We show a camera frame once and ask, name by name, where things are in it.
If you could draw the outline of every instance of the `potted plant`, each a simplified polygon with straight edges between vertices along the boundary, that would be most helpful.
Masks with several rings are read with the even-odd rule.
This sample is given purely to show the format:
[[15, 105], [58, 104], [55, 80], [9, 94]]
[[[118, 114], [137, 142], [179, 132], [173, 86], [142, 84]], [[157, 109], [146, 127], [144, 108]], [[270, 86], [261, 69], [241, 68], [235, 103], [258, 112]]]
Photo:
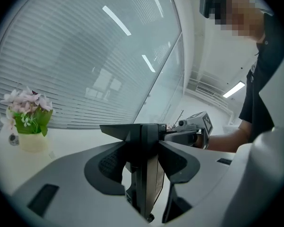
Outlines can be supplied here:
[[1, 103], [8, 103], [1, 122], [19, 137], [19, 146], [26, 151], [40, 152], [47, 148], [47, 124], [53, 114], [52, 102], [28, 87], [21, 93], [5, 94]]

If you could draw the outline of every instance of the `black rectangular slot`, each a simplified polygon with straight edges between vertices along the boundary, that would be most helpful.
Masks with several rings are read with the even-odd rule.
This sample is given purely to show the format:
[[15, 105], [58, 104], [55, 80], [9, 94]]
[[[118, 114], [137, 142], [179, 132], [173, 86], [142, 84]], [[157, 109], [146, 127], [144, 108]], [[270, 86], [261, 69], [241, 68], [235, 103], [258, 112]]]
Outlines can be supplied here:
[[217, 160], [217, 162], [220, 162], [220, 163], [226, 164], [226, 165], [230, 165], [232, 160], [221, 158], [221, 159]]
[[35, 214], [43, 217], [46, 209], [53, 200], [53, 197], [57, 193], [59, 187], [51, 184], [44, 185], [36, 196], [28, 204], [28, 208]]

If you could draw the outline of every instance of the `forearm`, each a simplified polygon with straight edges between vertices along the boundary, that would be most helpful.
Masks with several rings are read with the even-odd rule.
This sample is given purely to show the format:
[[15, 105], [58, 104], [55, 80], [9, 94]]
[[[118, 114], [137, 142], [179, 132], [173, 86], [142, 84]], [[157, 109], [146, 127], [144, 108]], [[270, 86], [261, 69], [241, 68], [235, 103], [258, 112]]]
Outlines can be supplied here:
[[248, 143], [248, 135], [242, 129], [226, 135], [213, 135], [209, 138], [208, 150], [236, 152], [239, 146]]

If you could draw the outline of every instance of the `white table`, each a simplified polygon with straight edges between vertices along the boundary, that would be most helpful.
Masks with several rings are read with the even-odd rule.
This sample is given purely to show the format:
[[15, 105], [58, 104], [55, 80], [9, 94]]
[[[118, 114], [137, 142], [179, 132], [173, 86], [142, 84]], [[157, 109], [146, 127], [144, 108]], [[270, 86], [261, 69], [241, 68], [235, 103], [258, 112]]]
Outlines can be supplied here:
[[119, 141], [101, 130], [48, 129], [48, 150], [30, 153], [10, 145], [11, 133], [5, 128], [0, 132], [0, 188], [9, 195], [60, 157]]

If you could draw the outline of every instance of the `white ceiling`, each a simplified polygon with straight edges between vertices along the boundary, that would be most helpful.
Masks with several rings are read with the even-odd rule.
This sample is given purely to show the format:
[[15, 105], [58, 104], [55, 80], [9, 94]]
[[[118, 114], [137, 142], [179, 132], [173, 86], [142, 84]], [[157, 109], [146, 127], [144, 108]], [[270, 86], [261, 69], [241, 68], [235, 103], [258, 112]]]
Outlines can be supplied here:
[[[256, 43], [243, 37], [235, 36], [232, 31], [223, 31], [214, 20], [205, 19], [199, 13], [200, 0], [190, 0], [194, 11], [195, 48], [194, 63], [189, 89], [196, 85], [206, 87], [223, 95], [240, 80], [246, 82], [246, 75], [251, 65], [257, 60]], [[251, 0], [256, 7], [269, 9], [262, 0]], [[226, 101], [242, 106], [245, 87]]]

